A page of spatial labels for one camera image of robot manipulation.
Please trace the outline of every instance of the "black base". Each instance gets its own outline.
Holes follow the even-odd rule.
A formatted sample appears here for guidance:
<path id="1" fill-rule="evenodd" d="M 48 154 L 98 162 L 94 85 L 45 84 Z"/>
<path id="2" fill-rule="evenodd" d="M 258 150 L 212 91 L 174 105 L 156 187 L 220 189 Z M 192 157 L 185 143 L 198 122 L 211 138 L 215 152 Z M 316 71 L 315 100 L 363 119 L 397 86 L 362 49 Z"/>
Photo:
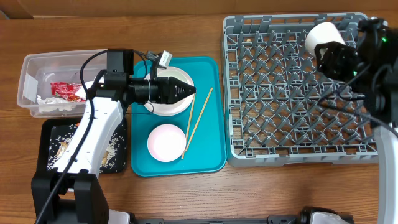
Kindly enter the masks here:
<path id="1" fill-rule="evenodd" d="M 78 174 L 68 174 L 60 186 L 39 224 L 77 224 L 77 223 L 108 223 L 109 207 L 95 174 L 81 170 Z M 32 179 L 32 195 L 36 216 L 39 216 L 46 199 L 50 196 L 59 178 L 56 170 L 38 170 Z M 75 199 L 61 199 L 73 187 Z"/>
<path id="2" fill-rule="evenodd" d="M 354 224 L 352 216 L 342 216 L 343 220 Z M 161 218 L 138 219 L 135 224 L 301 224 L 297 215 L 271 215 L 268 218 L 231 218 L 204 220 L 163 220 Z"/>

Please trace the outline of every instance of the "trash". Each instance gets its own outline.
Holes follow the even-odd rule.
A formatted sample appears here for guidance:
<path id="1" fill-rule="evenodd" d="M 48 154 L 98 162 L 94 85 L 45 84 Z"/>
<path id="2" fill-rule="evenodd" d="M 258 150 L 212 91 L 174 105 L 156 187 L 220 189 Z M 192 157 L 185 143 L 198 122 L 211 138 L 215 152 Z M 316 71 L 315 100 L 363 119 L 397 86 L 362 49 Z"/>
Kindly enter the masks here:
<path id="1" fill-rule="evenodd" d="M 76 92 L 81 88 L 80 84 L 68 84 L 64 82 L 51 83 L 51 92 L 54 96 L 59 96 L 69 102 L 82 102 L 84 99 L 76 96 Z"/>
<path id="2" fill-rule="evenodd" d="M 37 95 L 37 104 L 39 105 L 47 105 L 47 104 L 61 104 L 61 103 L 69 103 L 69 101 L 63 99 L 63 98 L 58 98 L 58 97 L 49 97 L 46 99 L 42 99 L 41 96 Z M 39 107 L 39 112 L 51 112 L 56 109 L 60 111 L 71 111 L 72 109 L 75 108 L 75 105 L 65 105 L 65 106 L 46 106 L 46 107 Z"/>

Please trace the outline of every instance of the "black mount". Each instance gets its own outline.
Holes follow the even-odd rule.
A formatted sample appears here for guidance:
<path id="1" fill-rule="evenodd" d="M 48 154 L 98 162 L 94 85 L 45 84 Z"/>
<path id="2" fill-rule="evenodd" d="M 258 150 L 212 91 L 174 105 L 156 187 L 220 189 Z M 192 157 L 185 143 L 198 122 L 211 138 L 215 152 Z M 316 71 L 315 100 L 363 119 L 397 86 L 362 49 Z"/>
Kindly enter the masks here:
<path id="1" fill-rule="evenodd" d="M 174 104 L 187 96 L 196 93 L 194 86 L 188 85 L 174 77 L 157 77 L 161 55 L 149 52 L 148 59 L 152 61 L 150 78 L 133 78 L 133 50 L 109 49 L 107 69 L 97 75 L 98 80 L 104 76 L 104 85 L 95 82 L 90 92 L 91 97 L 110 97 L 121 101 L 127 108 L 131 103 Z"/>
<path id="2" fill-rule="evenodd" d="M 320 53 L 321 49 L 328 49 L 323 57 Z M 314 51 L 317 59 L 317 70 L 326 77 L 344 82 L 353 78 L 357 64 L 355 48 L 333 41 L 318 44 Z"/>
<path id="3" fill-rule="evenodd" d="M 58 178 L 56 169 L 38 170 L 33 176 L 32 195 L 36 215 L 39 215 Z M 81 170 L 79 174 L 69 175 L 58 194 L 65 195 L 69 187 L 74 188 L 75 199 L 54 197 L 44 213 L 46 223 L 108 223 L 108 203 L 95 174 Z"/>

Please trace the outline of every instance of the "wooden surface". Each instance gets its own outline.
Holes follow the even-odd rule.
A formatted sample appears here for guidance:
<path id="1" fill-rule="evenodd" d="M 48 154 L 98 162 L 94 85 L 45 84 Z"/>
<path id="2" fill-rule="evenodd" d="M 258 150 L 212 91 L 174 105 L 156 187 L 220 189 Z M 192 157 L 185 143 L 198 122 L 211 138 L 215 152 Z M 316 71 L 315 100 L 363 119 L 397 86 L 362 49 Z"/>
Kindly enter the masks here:
<path id="1" fill-rule="evenodd" d="M 10 19 L 32 19 L 19 0 L 0 0 L 0 10 Z"/>
<path id="2" fill-rule="evenodd" d="M 37 16 L 149 16 L 149 15 L 176 15 L 176 14 L 222 14 L 235 15 L 247 13 L 280 12 L 311 12 L 327 10 L 336 11 L 363 11 L 363 10 L 397 10 L 396 0 L 334 0 L 322 1 L 295 0 L 264 1 L 264 0 L 18 0 L 28 13 Z"/>
<path id="3" fill-rule="evenodd" d="M 365 12 L 398 26 L 397 12 Z M 27 54 L 63 50 L 135 48 L 174 57 L 206 55 L 220 61 L 226 15 L 109 17 L 0 21 L 0 223 L 33 223 L 30 181 L 44 119 L 16 104 Z M 109 207 L 139 218 L 238 218 L 297 214 L 303 206 L 327 207 L 375 223 L 378 166 L 327 164 L 231 167 L 213 174 L 141 178 L 130 165 L 101 175 Z"/>

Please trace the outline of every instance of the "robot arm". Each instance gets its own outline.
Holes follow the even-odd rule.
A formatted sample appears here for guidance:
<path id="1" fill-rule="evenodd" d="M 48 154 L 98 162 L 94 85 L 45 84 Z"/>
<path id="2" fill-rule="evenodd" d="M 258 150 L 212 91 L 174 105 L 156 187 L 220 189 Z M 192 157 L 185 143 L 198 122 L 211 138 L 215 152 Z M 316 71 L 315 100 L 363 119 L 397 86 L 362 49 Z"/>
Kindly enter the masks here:
<path id="1" fill-rule="evenodd" d="M 81 79 L 85 65 L 103 53 L 83 64 Z M 38 170 L 32 179 L 36 223 L 130 224 L 129 213 L 109 209 L 98 182 L 109 140 L 131 103 L 173 104 L 196 92 L 195 87 L 174 77 L 157 77 L 157 68 L 167 68 L 170 62 L 171 54 L 166 51 L 162 55 L 147 53 L 146 57 L 152 61 L 149 80 L 131 77 L 132 55 L 138 52 L 107 50 L 107 53 L 107 70 L 100 71 L 93 86 L 86 90 L 85 112 L 70 145 L 53 170 Z M 102 76 L 104 83 L 98 83 Z M 58 195 L 67 190 L 74 191 L 75 200 L 60 199 Z"/>
<path id="2" fill-rule="evenodd" d="M 341 38 L 326 38 L 340 36 L 334 26 L 333 29 L 322 30 L 322 34 L 315 27 L 308 34 L 305 45 L 307 50 L 315 53 L 319 72 L 346 82 L 353 91 L 362 93 L 364 106 L 370 115 L 394 127 L 398 123 L 398 31 L 390 29 L 386 21 L 378 18 L 360 21 L 358 25 L 364 34 L 357 49 L 346 46 Z M 379 153 L 377 222 L 398 223 L 398 138 L 396 133 L 380 123 L 372 122 L 371 127 Z"/>
<path id="3" fill-rule="evenodd" d="M 105 97 L 94 97 L 93 103 L 95 108 L 94 116 L 96 119 L 94 119 L 90 132 L 76 157 L 76 162 L 74 162 L 68 170 L 70 174 L 78 174 L 82 169 L 86 169 L 89 174 L 98 176 L 100 173 L 101 161 L 106 152 L 109 140 L 124 117 L 120 101 L 113 101 L 111 98 Z M 63 172 L 70 157 L 75 152 L 87 128 L 91 115 L 90 110 L 91 106 L 89 102 L 86 102 L 85 113 L 68 149 L 53 166 L 53 168 L 58 168 L 58 172 Z"/>

